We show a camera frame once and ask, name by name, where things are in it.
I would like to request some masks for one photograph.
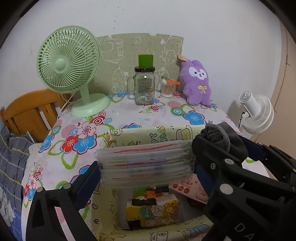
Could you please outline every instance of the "gray rope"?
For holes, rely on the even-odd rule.
[[[229,140],[229,137],[226,133],[226,131],[221,127],[221,126],[218,126],[216,124],[213,124],[212,121],[208,121],[208,123],[206,124],[206,126],[213,126],[213,127],[216,127],[218,129],[218,131],[222,134],[222,137],[223,137],[223,144],[224,144],[224,150],[229,152],[230,150],[230,140]]]

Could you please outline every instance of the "green fan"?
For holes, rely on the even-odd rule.
[[[99,46],[86,29],[66,26],[54,31],[42,44],[37,60],[39,77],[51,90],[72,93],[80,90],[81,99],[72,107],[75,117],[95,115],[110,104],[100,93],[89,94],[88,83],[99,64]]]

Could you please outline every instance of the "orange bow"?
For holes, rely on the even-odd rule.
[[[202,92],[205,93],[205,90],[207,89],[206,86],[201,86],[201,85],[199,85],[198,88],[202,90],[201,93],[202,93]]]

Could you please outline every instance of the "fan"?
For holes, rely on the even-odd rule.
[[[80,90],[81,99],[72,107],[75,117],[95,115],[110,104],[100,93],[89,94],[88,83],[99,64],[99,46],[96,38],[78,26],[59,28],[43,42],[37,60],[42,82],[58,93]]]
[[[248,117],[242,124],[246,132],[259,134],[267,130],[274,119],[270,100],[264,95],[253,96],[249,91],[243,92],[239,100],[248,112]]]

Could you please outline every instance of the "black jar lid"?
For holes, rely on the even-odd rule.
[[[151,73],[154,71],[155,71],[155,67],[146,68],[146,69],[141,69],[141,68],[139,68],[139,66],[135,67],[135,72],[138,72],[138,73]]]

